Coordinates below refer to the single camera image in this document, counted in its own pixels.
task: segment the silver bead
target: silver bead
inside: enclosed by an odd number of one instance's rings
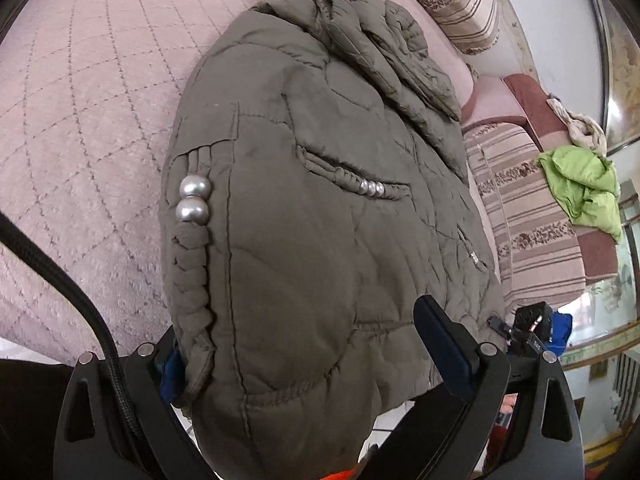
[[[369,182],[363,178],[358,188],[358,194],[364,195],[367,194],[367,191],[369,191]]]
[[[551,350],[545,350],[542,352],[542,358],[549,364],[553,364],[558,361],[556,354],[554,354]]]
[[[178,222],[196,222],[204,225],[209,220],[209,206],[199,196],[188,196],[178,202],[175,218]]]
[[[211,183],[204,176],[188,174],[180,183],[180,198],[199,196],[201,199],[206,200],[210,194]]]
[[[492,357],[498,353],[498,349],[491,343],[482,343],[480,345],[480,351],[488,357]]]
[[[81,365],[89,364],[93,360],[94,360],[94,353],[93,352],[83,352],[83,353],[80,354],[80,357],[78,358],[78,362]]]
[[[141,357],[149,357],[155,349],[152,343],[142,343],[142,345],[138,347],[138,355]]]

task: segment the sofa armrest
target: sofa armrest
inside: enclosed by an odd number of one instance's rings
[[[474,86],[474,95],[473,109],[463,117],[463,132],[490,123],[527,124],[525,111],[499,77],[480,76]]]
[[[527,115],[533,140],[543,152],[572,143],[569,130],[546,104],[546,92],[535,79],[512,74],[503,81]]]
[[[465,136],[469,167],[494,231],[507,306],[559,308],[586,286],[580,245],[536,163],[540,150],[520,126],[500,123]]]

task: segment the black cable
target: black cable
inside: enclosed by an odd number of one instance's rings
[[[143,433],[136,417],[129,391],[124,383],[116,345],[98,309],[68,274],[33,243],[17,226],[0,211],[0,242],[20,258],[31,269],[49,282],[69,300],[84,317],[100,343],[107,362],[111,386],[116,401],[131,432],[143,440]]]

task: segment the metal screw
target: metal screw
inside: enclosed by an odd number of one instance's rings
[[[78,362],[81,365],[89,364],[93,360],[94,360],[93,352],[83,352],[80,354],[80,357],[78,358]]]
[[[142,343],[138,347],[138,355],[142,357],[147,357],[154,352],[154,346],[151,343]]]
[[[491,343],[482,343],[480,345],[480,353],[492,357],[498,353],[498,349]]]
[[[554,354],[551,350],[545,350],[544,352],[542,352],[542,358],[551,365],[558,361],[556,354]]]

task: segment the jacket pocket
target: jacket pocket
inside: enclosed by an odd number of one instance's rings
[[[296,156],[311,173],[322,176],[346,191],[382,200],[400,200],[411,196],[408,184],[364,178],[342,165],[311,153],[302,146],[296,146]]]

